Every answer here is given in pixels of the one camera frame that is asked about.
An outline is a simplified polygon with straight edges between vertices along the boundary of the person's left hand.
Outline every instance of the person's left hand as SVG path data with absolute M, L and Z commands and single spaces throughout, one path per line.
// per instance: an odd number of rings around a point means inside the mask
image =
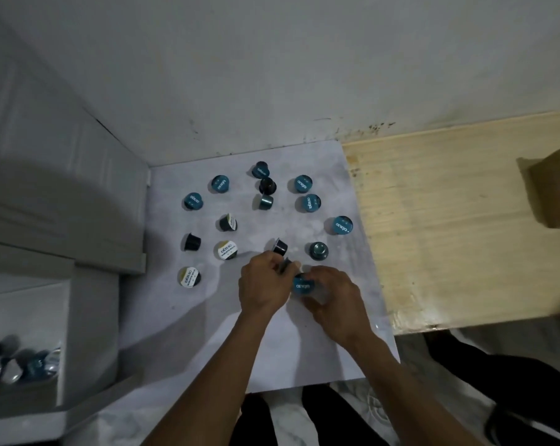
M 239 300 L 245 314 L 265 314 L 272 317 L 288 300 L 292 280 L 300 272 L 298 261 L 290 263 L 282 275 L 276 268 L 284 258 L 272 251 L 251 258 L 240 270 Z

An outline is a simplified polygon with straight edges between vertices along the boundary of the white wall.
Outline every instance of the white wall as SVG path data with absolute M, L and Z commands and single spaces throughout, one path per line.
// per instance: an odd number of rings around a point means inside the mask
M 150 164 L 560 109 L 560 0 L 0 0 L 0 16 Z

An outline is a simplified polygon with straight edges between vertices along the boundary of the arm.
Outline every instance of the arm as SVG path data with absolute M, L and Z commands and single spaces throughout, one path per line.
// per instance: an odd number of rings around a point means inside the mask
M 329 291 L 329 302 L 303 303 L 327 335 L 350 353 L 371 383 L 404 445 L 482 444 L 445 410 L 375 336 L 358 286 L 345 272 L 316 266 L 306 276 Z
M 241 313 L 231 333 L 199 375 L 158 423 L 144 446 L 227 445 L 261 339 L 271 317 L 282 307 L 299 272 L 291 263 L 275 271 L 282 257 L 264 252 L 241 270 Z

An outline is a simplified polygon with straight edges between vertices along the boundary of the person's right hand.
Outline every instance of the person's right hand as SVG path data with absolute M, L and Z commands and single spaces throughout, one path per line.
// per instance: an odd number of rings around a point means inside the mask
M 325 286 L 329 293 L 329 301 L 325 305 L 311 297 L 302 298 L 305 307 L 328 337 L 350 351 L 369 334 L 374 336 L 360 290 L 348 274 L 327 266 L 314 266 L 305 278 Z

